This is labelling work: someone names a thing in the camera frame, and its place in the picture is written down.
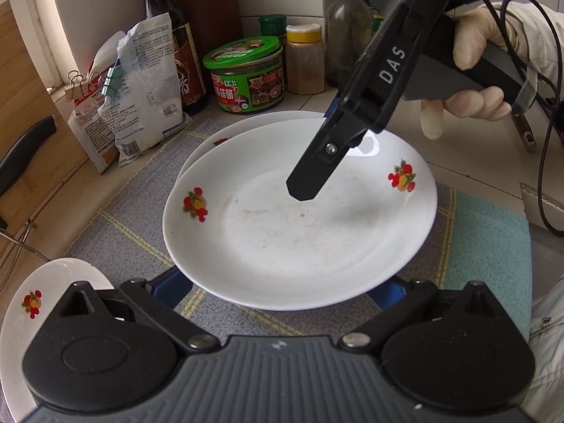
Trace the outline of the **right sleeve forearm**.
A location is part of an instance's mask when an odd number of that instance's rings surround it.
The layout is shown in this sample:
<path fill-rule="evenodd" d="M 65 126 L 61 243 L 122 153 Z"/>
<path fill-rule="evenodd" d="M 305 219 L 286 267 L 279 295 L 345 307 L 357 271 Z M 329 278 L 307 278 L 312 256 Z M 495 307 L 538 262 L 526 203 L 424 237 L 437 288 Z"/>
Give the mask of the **right sleeve forearm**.
<path fill-rule="evenodd" d="M 506 26 L 516 54 L 556 86 L 559 58 L 556 39 L 540 10 L 533 3 L 510 2 Z"/>

